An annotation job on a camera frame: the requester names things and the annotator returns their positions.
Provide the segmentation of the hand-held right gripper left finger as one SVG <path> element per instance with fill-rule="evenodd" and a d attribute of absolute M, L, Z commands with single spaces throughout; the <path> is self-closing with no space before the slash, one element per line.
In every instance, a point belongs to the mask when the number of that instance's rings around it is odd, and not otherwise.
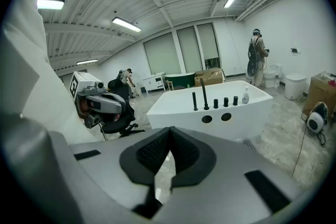
<path fill-rule="evenodd" d="M 79 160 L 93 182 L 121 209 L 143 219 L 170 219 L 168 204 L 155 197 L 155 176 L 167 156 L 169 129 L 155 129 L 105 142 L 73 145 L 75 154 L 98 151 Z"/>

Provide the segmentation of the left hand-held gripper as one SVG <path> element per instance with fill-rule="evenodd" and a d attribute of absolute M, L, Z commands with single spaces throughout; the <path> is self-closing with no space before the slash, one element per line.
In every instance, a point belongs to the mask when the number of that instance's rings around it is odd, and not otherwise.
<path fill-rule="evenodd" d="M 107 93 L 104 83 L 86 72 L 73 73 L 69 92 L 79 117 L 84 120 L 85 126 L 89 129 L 100 123 L 99 113 L 119 114 L 126 107 L 123 98 Z"/>

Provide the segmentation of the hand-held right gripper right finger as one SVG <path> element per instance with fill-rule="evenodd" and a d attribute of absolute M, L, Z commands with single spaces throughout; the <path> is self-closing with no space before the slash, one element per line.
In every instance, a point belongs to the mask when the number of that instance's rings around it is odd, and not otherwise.
<path fill-rule="evenodd" d="M 272 216 L 272 211 L 245 174 L 262 172 L 289 200 L 302 190 L 280 167 L 242 143 L 184 129 L 183 132 L 208 144 L 216 164 L 198 185 L 173 188 L 156 223 L 254 223 Z"/>

